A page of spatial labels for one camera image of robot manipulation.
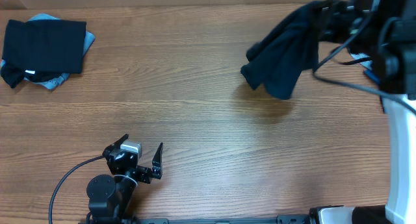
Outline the black t-shirt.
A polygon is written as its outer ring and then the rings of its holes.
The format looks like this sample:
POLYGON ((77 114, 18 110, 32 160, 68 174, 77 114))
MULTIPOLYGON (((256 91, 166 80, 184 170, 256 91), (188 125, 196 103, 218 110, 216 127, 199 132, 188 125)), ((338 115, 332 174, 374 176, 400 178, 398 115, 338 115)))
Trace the black t-shirt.
POLYGON ((247 50, 248 63, 240 72, 251 89, 263 85, 272 97, 291 98, 301 72, 319 62, 314 19, 323 3, 312 1, 296 9, 247 50))

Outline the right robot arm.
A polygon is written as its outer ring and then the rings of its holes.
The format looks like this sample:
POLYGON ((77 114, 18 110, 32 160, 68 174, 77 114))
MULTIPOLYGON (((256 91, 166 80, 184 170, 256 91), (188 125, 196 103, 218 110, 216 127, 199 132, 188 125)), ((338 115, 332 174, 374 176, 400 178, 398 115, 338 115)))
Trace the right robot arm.
POLYGON ((390 133, 390 189, 385 205, 327 206, 310 211, 310 223, 415 222, 415 0, 325 0, 313 9, 319 40, 364 53, 378 88, 336 81, 378 95, 390 133))

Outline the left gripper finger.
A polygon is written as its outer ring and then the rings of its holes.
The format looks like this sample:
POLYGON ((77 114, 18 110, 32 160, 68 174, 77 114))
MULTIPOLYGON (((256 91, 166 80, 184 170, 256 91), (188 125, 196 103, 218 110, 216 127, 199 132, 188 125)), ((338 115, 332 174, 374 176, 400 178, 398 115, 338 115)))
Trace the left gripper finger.
POLYGON ((121 144, 123 144, 127 139, 129 138, 128 134, 124 134, 120 139, 116 140, 112 146, 114 147, 120 147, 121 144))
POLYGON ((163 143, 161 142, 152 160, 152 177, 154 179, 161 179, 163 175, 162 157, 163 143))

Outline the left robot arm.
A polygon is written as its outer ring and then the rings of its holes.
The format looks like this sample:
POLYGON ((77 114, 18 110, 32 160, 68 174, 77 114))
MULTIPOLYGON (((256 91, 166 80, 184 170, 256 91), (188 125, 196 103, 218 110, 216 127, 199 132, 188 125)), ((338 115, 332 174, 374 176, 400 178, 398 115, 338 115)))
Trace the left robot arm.
POLYGON ((140 166, 142 146, 125 134, 106 147, 102 157, 107 161, 110 175, 94 177, 86 187, 89 198, 87 223, 139 223, 127 214, 135 188, 140 182, 149 184, 163 175, 163 144, 160 143, 152 160, 152 167, 140 166))

